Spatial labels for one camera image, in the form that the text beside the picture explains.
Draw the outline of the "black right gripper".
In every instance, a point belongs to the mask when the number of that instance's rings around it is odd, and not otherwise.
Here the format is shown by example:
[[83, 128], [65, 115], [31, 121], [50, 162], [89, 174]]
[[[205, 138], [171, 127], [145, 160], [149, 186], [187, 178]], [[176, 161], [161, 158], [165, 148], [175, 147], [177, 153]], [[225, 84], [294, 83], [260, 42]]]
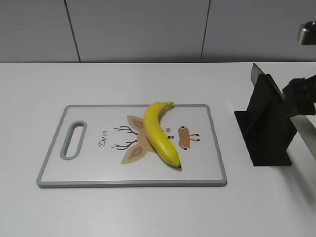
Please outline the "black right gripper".
[[316, 76], [292, 79], [282, 92], [286, 117], [316, 115]]

